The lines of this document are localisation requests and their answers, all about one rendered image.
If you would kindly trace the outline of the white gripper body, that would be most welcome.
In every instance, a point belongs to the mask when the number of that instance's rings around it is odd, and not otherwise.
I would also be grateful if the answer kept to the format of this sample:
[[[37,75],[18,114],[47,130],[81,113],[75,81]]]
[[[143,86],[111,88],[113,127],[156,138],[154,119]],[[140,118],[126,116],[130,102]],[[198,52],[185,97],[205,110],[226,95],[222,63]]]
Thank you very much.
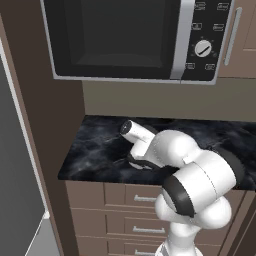
[[[154,166],[146,153],[150,147],[150,142],[136,142],[128,154],[128,161],[132,166]]]

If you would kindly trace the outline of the brown tall fridge housing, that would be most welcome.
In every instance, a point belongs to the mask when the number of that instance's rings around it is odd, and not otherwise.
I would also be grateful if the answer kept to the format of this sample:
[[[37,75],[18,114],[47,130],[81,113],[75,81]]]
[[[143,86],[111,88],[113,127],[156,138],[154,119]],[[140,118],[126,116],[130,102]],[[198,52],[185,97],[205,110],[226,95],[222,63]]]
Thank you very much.
[[[79,256],[58,173],[84,117],[82,83],[53,78],[40,0],[0,0],[6,57],[61,256]]]

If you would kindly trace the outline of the grey fridge drawer front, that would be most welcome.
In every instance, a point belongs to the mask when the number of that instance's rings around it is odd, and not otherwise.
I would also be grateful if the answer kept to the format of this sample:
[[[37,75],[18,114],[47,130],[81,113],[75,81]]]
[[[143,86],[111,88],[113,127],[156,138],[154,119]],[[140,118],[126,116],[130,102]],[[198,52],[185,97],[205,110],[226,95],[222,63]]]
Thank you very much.
[[[25,256],[60,256],[48,214],[43,217]]]

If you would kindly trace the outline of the brown drawer front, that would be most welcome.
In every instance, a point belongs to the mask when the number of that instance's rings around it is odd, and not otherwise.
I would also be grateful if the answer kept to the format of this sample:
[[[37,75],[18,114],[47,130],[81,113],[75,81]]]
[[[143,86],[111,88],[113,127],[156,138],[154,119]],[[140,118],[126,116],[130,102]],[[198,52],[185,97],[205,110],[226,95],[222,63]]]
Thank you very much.
[[[160,242],[111,239],[107,242],[110,256],[135,256],[135,249],[142,252],[156,252]]]
[[[165,229],[165,234],[133,232],[133,226],[138,228]],[[125,234],[166,237],[169,223],[159,220],[155,214],[135,212],[109,212],[106,214],[106,230],[108,234]]]
[[[107,205],[148,208],[153,208],[155,202],[136,202],[134,196],[157,198],[161,192],[160,186],[121,183],[106,183],[104,189]]]

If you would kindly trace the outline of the black microwave door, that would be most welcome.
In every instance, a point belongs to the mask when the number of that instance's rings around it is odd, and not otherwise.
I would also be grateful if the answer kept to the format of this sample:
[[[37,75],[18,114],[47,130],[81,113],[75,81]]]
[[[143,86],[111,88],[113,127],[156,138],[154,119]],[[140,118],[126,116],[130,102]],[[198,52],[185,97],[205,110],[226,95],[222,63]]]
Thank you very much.
[[[171,80],[181,0],[41,0],[53,73]]]

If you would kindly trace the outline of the white microwave knob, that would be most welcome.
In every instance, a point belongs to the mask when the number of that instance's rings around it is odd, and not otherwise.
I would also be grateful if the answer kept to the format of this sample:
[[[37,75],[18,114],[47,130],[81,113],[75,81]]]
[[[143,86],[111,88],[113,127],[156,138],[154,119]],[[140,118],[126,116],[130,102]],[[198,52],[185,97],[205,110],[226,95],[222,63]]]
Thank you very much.
[[[195,45],[195,54],[198,57],[206,57],[211,53],[212,44],[208,40],[201,40]]]

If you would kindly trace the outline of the brown base cabinet panel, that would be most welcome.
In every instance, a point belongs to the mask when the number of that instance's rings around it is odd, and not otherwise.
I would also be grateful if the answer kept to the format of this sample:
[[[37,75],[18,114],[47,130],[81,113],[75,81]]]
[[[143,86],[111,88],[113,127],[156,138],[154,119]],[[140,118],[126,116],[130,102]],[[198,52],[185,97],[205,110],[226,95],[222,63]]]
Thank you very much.
[[[218,256],[238,256],[238,248],[254,215],[254,191],[245,191]]]

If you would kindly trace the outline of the black and silver microwave oven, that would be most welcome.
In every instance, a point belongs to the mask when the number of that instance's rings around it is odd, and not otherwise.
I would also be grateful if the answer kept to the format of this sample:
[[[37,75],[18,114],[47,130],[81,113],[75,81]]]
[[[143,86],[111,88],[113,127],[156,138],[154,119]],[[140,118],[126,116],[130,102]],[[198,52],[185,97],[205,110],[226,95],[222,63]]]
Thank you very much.
[[[53,77],[59,80],[213,85],[217,80],[234,2],[235,0],[195,0],[185,70],[180,80],[70,79],[58,78],[52,70]],[[212,44],[211,53],[206,57],[198,57],[194,51],[195,45],[201,40],[208,40]]]

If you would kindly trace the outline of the brown wall cupboard door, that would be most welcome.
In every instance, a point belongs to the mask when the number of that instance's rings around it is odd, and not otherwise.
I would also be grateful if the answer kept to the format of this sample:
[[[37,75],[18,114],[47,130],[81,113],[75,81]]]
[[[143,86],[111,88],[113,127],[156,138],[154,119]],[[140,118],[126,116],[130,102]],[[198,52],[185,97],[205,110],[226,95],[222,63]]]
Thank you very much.
[[[234,22],[235,10],[242,7],[230,62],[224,65],[224,58]],[[219,69],[219,77],[256,78],[256,0],[235,0],[225,48]]]

